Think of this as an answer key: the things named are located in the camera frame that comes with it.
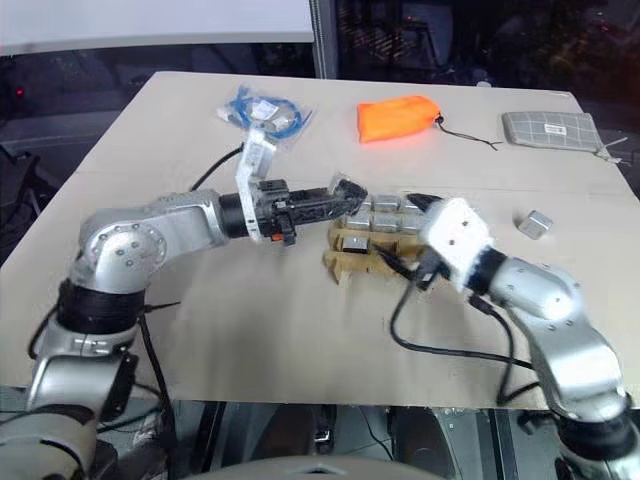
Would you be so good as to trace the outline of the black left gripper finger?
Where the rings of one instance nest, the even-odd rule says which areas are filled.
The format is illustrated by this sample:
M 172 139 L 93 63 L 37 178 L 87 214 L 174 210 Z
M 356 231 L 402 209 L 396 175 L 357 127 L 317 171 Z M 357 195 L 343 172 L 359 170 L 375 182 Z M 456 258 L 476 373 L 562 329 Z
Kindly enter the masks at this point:
M 320 223 L 352 215 L 360 209 L 359 204 L 348 202 L 327 202 L 313 205 L 298 205 L 295 208 L 296 223 Z
M 338 180 L 329 187 L 297 190 L 295 202 L 311 205 L 327 202 L 348 202 L 361 204 L 368 195 L 368 191 L 360 184 L 350 180 Z

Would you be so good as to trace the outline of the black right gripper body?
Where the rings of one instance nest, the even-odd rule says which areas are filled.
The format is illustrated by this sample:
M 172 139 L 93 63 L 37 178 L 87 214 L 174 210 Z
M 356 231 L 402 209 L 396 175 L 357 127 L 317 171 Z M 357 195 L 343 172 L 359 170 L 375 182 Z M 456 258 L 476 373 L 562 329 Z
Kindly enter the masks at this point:
M 418 290 L 428 290 L 439 275 L 442 265 L 440 255 L 433 249 L 427 249 L 414 270 L 413 286 Z

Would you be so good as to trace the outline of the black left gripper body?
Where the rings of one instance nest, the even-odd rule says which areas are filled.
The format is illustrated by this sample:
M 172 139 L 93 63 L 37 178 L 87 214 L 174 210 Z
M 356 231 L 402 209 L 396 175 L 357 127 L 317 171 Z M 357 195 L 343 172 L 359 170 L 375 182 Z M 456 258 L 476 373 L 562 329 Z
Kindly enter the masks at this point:
M 302 199 L 302 191 L 290 191 L 285 180 L 260 181 L 255 213 L 261 235 L 285 246 L 294 245 L 296 223 L 292 211 Z

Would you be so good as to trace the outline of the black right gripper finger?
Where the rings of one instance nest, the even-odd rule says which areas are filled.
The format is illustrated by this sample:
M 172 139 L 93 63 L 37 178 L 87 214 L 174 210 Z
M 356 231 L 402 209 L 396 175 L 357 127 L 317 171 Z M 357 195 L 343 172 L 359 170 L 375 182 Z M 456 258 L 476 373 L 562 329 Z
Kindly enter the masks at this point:
M 406 200 L 421 212 L 427 212 L 428 209 L 439 202 L 441 198 L 437 195 L 429 195 L 423 193 L 408 193 L 405 195 Z
M 384 263 L 395 273 L 397 274 L 413 274 L 414 271 L 408 268 L 403 260 L 396 256 L 394 253 L 380 247 L 379 245 L 374 246 L 374 250 L 377 255 L 379 255 Z

